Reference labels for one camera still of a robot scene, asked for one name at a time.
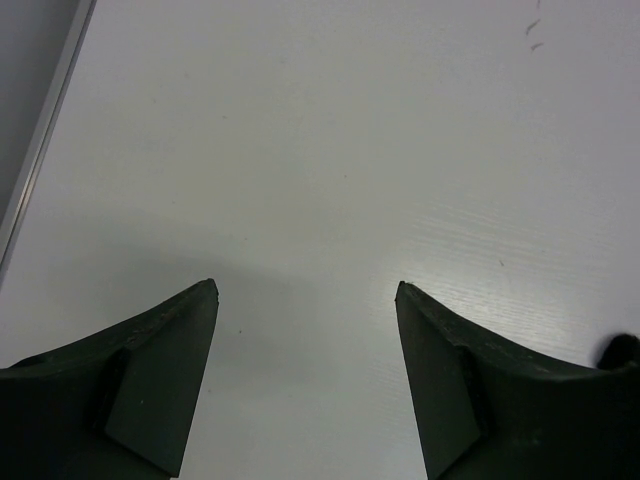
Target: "black mark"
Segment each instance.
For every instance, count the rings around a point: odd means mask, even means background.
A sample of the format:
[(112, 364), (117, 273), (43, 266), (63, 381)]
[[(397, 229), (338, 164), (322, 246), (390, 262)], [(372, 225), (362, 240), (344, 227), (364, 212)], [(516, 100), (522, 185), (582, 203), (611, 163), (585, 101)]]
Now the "black mark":
[(524, 32), (524, 34), (525, 34), (526, 36), (529, 36), (529, 32), (533, 29), (533, 27), (535, 27), (535, 26), (536, 26), (537, 24), (539, 24), (539, 23), (540, 23), (540, 19), (538, 19), (538, 20), (536, 20), (535, 22), (533, 22), (531, 25), (529, 25), (529, 26), (527, 27), (527, 30)]

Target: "black robotic claw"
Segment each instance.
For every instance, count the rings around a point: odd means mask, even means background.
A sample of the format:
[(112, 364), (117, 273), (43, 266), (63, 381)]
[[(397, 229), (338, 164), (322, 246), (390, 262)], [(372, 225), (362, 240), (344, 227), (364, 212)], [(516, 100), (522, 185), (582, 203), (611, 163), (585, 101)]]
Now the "black robotic claw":
[(215, 283), (205, 280), (0, 370), (2, 478), (178, 476), (217, 310)]
[(396, 296), (429, 480), (640, 478), (640, 347), (590, 369), (529, 350), (417, 287)]

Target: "white surface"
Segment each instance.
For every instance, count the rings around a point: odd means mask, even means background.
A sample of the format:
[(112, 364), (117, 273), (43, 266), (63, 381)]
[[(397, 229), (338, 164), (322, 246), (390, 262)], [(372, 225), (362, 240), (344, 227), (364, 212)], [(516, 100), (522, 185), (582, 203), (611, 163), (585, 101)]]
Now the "white surface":
[(635, 0), (100, 1), (0, 361), (212, 276), (183, 479), (423, 478), (399, 280), (579, 363), (638, 332), (639, 50)]

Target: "gray floor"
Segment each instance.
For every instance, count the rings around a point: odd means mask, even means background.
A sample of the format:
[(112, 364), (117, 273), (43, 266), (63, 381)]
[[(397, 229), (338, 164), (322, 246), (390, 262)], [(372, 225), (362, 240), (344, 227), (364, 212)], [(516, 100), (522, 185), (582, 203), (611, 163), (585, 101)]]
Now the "gray floor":
[(79, 0), (0, 2), (0, 223)]

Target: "metallic strip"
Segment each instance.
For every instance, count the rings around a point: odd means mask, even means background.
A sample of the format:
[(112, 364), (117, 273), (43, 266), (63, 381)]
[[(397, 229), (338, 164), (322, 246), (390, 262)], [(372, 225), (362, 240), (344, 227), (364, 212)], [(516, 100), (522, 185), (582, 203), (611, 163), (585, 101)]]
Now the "metallic strip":
[(0, 225), (0, 286), (6, 273), (9, 258), (15, 246), (18, 231), (33, 193), (33, 188), (42, 167), (42, 161), (60, 113), (64, 95), (69, 86), (80, 48), (87, 32), (96, 0), (80, 0), (69, 34), (60, 54), (60, 60), (45, 97), (40, 118), (34, 129), (31, 143), (9, 201), (9, 206)]

